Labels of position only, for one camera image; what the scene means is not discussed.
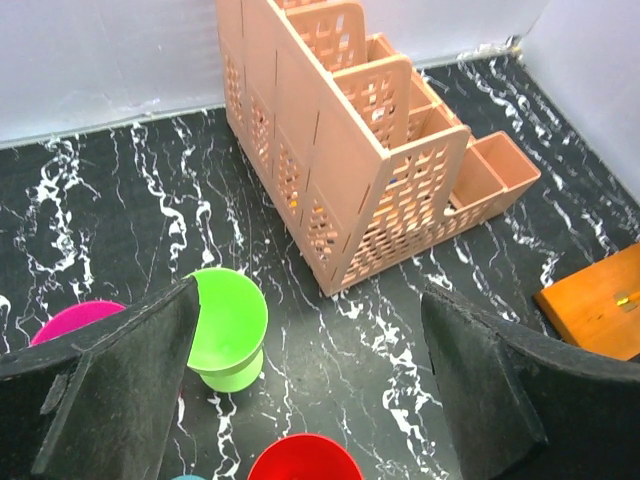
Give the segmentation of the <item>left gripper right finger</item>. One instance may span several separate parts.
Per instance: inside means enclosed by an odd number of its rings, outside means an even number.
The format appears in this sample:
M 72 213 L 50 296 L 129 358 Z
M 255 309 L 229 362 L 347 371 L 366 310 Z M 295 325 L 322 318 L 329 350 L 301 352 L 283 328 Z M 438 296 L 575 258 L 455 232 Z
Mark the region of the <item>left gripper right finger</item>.
M 465 479 L 636 479 L 639 366 L 428 284 L 421 320 Z

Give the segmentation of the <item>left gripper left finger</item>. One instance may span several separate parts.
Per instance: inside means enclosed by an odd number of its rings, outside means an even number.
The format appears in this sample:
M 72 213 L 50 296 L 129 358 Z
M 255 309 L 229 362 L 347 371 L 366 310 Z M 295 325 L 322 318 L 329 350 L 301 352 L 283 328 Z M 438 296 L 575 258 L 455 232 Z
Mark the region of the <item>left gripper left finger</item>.
M 187 277 L 2 355 L 2 478 L 157 478 L 199 312 Z

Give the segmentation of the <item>magenta plastic wine glass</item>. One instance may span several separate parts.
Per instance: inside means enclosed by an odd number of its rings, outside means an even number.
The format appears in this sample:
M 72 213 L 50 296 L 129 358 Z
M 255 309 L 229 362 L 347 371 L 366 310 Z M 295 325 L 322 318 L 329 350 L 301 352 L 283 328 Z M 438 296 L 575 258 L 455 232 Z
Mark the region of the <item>magenta plastic wine glass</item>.
M 33 337 L 30 346 L 58 338 L 126 309 L 108 300 L 92 300 L 72 305 L 54 315 Z

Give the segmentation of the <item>blue plastic wine glass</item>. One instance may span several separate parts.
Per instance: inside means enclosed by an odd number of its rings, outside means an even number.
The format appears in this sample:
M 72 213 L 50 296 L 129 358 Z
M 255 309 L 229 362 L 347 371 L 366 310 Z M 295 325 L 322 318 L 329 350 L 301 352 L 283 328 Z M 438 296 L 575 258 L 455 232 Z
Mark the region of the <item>blue plastic wine glass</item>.
M 171 480 L 206 480 L 205 478 L 194 474 L 183 474 L 172 477 Z

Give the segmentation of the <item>green plastic wine glass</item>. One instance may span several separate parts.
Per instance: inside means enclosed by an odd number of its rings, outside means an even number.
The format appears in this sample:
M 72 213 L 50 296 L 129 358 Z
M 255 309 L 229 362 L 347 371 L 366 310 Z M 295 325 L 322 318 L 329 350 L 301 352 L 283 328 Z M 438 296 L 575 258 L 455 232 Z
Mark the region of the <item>green plastic wine glass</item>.
M 236 393 L 259 377 L 269 312 L 260 288 L 245 274 L 210 267 L 190 274 L 200 313 L 187 360 L 212 390 Z

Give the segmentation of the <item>red plastic wine glass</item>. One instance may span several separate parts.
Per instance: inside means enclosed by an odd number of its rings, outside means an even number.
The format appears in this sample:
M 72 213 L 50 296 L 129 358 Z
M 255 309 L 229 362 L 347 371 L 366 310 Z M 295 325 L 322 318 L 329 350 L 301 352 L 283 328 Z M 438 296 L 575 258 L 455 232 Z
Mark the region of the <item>red plastic wine glass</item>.
M 256 459 L 249 480 L 362 480 L 364 475 L 349 452 L 319 434 L 299 433 L 272 443 Z

